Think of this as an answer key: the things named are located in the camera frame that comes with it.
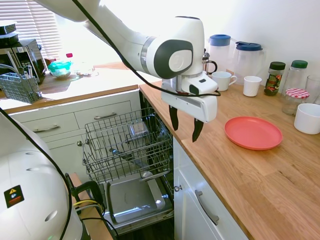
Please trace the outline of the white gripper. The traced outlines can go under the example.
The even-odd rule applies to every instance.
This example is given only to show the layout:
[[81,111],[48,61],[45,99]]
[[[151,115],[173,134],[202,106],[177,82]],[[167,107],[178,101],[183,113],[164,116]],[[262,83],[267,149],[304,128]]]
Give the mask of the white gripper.
[[218,101],[216,96],[176,96],[162,91],[161,99],[169,105],[169,115],[174,131],[179,128],[178,110],[194,118],[193,143],[200,136],[204,123],[213,121],[217,116]]

